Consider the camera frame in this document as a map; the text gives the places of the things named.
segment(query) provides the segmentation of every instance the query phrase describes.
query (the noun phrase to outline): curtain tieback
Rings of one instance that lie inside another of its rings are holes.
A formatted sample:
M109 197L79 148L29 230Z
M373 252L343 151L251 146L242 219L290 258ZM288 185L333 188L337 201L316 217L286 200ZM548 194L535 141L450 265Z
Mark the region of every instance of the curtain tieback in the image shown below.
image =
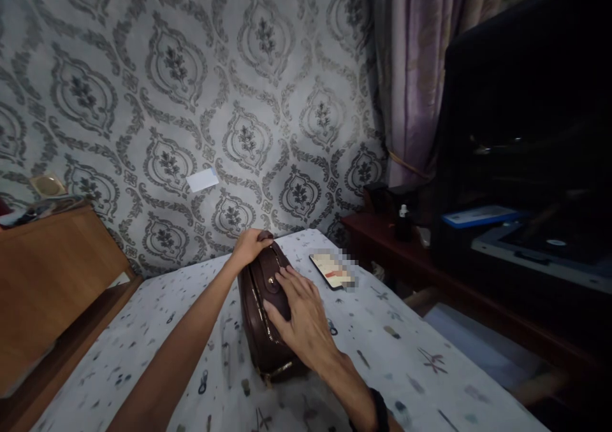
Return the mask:
M427 179L427 180L429 180L431 178L431 176L428 176L427 174L425 174L424 172L418 170L414 166L411 166L410 164L406 163L404 160L399 158L399 156L394 154L392 151L389 150L388 152L389 152L389 156L391 157L391 159L393 161L395 161L397 164L405 167L409 171L412 171L413 173L417 174L419 177L422 177L422 178Z

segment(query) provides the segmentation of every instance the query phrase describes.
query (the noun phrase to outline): patterned wall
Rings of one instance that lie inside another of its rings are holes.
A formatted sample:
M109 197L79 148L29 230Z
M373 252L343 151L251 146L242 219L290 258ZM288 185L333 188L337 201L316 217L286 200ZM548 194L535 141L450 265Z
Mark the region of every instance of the patterned wall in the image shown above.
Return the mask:
M0 0L0 196L88 194L146 277L316 227L383 175L372 0ZM214 166L220 183L185 177Z

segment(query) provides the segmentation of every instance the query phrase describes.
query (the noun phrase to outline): small bottle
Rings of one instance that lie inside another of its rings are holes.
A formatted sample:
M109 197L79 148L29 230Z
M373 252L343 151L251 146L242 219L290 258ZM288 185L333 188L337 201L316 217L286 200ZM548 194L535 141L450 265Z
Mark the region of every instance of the small bottle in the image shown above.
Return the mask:
M408 208L406 205L402 205L400 209L400 216L395 222L395 239L398 241L410 241L412 239L412 229L410 219L407 217Z

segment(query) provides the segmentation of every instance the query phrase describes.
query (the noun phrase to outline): hand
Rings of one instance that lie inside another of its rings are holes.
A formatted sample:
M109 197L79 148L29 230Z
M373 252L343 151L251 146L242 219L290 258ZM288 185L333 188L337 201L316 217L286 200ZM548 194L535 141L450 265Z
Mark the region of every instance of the hand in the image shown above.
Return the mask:
M318 374L344 355L338 351L325 317L319 289L292 267L281 268L276 279L285 290L291 320L287 322L273 304L264 300L268 317L280 336L306 366Z
M273 241L270 239L257 241L257 236L261 233L260 229L249 228L243 231L238 241L236 241L236 247L232 252L229 261L234 263L238 268L242 269L255 260L255 257L266 247L272 245Z

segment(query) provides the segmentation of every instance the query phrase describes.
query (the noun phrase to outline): black wristband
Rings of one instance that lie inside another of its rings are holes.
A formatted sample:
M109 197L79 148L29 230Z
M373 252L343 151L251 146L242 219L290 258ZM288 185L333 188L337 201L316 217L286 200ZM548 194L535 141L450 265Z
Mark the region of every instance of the black wristband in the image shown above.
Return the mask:
M389 432L389 417L387 416L387 406L384 404L383 396L376 389L370 388L372 399L374 399L374 408L376 409L376 423L378 424L378 432ZM353 432L357 432L353 422L349 420L349 425Z

